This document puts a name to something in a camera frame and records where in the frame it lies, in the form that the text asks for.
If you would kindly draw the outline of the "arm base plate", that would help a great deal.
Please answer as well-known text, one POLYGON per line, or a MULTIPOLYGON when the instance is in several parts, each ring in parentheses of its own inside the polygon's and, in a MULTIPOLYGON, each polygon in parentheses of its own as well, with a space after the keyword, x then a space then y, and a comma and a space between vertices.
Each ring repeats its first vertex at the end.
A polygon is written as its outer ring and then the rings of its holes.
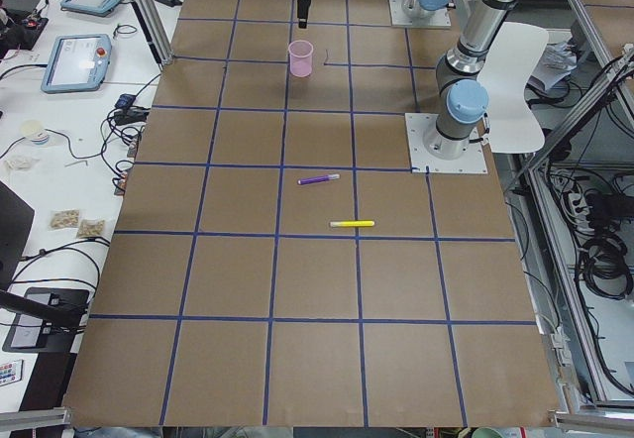
POLYGON ((418 0, 388 0, 391 25, 399 28, 450 29, 448 9, 423 9, 418 0))
POLYGON ((405 131, 413 173, 488 174, 477 127, 462 140, 450 140, 438 131, 434 113, 406 113, 405 131))

